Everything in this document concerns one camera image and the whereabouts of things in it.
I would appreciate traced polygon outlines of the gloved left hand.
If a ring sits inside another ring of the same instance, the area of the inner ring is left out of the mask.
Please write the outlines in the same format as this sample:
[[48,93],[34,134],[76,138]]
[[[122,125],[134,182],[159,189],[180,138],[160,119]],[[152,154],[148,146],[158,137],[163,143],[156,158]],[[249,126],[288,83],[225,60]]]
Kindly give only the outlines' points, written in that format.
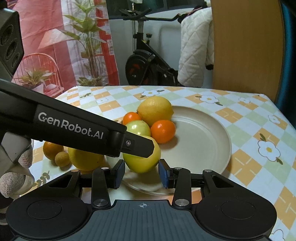
[[5,133],[1,140],[1,225],[7,225],[6,210],[29,191],[35,180],[29,171],[33,162],[34,142],[14,133]]

